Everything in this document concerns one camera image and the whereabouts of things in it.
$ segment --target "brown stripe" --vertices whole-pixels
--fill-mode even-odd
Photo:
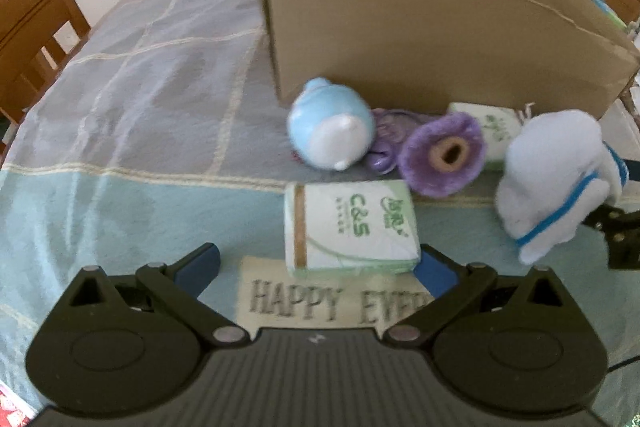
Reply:
[[[306,268],[305,185],[293,191],[293,252],[294,266]]]

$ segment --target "blue and white toy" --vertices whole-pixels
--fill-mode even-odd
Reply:
[[[567,110],[526,123],[507,149],[495,196],[520,261],[533,264],[571,240],[592,211],[616,204],[628,178],[626,164],[602,141],[590,115]]]
[[[315,78],[293,103],[287,130],[307,164],[344,171],[367,153],[376,126],[369,106],[351,87]]]

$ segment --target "green and white tissue packet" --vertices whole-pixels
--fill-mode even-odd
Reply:
[[[520,118],[515,110],[476,103],[451,103],[448,112],[466,112],[480,122],[482,138],[487,145],[484,170],[504,170],[507,149],[522,130]]]
[[[318,271],[402,273],[420,261],[411,193],[402,180],[289,184],[286,264]]]

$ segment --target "plush toy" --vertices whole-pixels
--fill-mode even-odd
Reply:
[[[465,112],[441,117],[375,109],[377,137],[366,156],[379,174],[398,167],[418,194],[444,198],[478,177],[486,144],[476,118]]]
[[[532,264],[571,240],[591,211],[615,204],[627,181],[625,163],[602,142],[594,118],[579,110],[547,113],[511,143],[495,204],[520,261]]]
[[[315,78],[291,107],[287,119],[293,149],[312,167],[344,171],[369,150],[373,115],[350,87]]]

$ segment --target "beige sign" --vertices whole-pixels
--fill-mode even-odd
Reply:
[[[433,300],[412,273],[292,277],[284,260],[244,257],[236,322],[259,328],[376,328],[378,332]]]

